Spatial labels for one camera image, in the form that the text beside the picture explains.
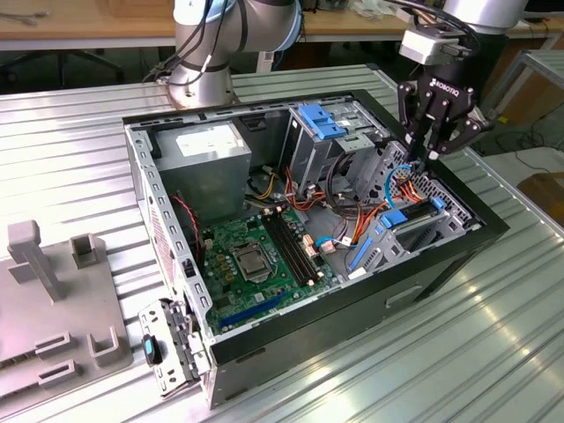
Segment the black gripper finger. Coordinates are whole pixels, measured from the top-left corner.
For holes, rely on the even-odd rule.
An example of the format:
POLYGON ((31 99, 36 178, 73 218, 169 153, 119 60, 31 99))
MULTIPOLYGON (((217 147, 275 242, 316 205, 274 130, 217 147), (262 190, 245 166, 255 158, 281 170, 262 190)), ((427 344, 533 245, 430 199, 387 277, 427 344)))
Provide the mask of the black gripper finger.
POLYGON ((427 111, 433 100, 434 92, 430 89, 420 92, 416 81, 405 81, 397 87, 399 121, 405 129, 404 161, 415 174, 421 174, 426 166, 428 152, 423 144, 430 128, 427 111))
POLYGON ((446 119, 436 120, 427 143, 423 168, 429 167, 441 156, 458 152, 471 145, 479 136, 493 128, 494 120, 484 117, 478 109, 473 109, 458 123, 446 122, 446 119))

